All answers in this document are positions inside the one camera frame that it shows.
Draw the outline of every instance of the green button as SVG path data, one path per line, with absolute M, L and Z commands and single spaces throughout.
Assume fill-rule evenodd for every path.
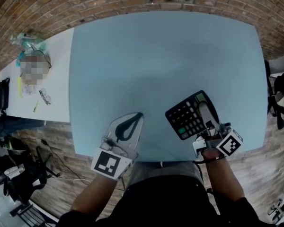
M 185 128 L 179 129 L 178 132 L 179 132 L 180 134 L 184 133 L 184 132 L 185 132 Z

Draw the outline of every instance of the person's right hand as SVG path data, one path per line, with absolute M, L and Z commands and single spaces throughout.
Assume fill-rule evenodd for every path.
M 206 151 L 203 151 L 201 154 L 204 160 L 208 161 L 208 160 L 215 159 L 216 157 L 219 157 L 221 155 L 221 152 L 216 148 L 211 148 Z

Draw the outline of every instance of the black shirt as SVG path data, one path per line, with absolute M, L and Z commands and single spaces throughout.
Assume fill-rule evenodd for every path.
M 190 226 L 266 226 L 246 198 L 232 202 L 215 195 L 221 215 L 209 202 L 204 186 L 182 175 L 157 176 L 130 186 L 108 218 L 95 221 L 71 211 L 61 216 L 58 227 L 186 224 Z

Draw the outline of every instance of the wrist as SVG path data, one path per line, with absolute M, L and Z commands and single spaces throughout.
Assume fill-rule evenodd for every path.
M 223 154 L 218 149 L 211 148 L 206 151 L 203 151 L 202 156 L 205 161 L 210 161 L 210 160 L 215 160 L 219 157 L 222 157 Z

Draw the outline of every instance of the white table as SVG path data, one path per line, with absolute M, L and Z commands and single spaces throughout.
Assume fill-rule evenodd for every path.
M 16 67 L 16 61 L 0 72 L 0 81 L 10 78 L 7 115 L 58 122 L 70 121 L 69 68 L 73 32 L 74 29 L 71 28 L 46 40 L 46 52 L 51 58 L 52 68 L 42 84 L 36 86 L 35 94 L 19 97 L 17 78 L 20 76 L 20 67 Z M 39 90 L 42 88 L 45 88 L 51 97 L 51 105 L 46 105 L 41 98 Z

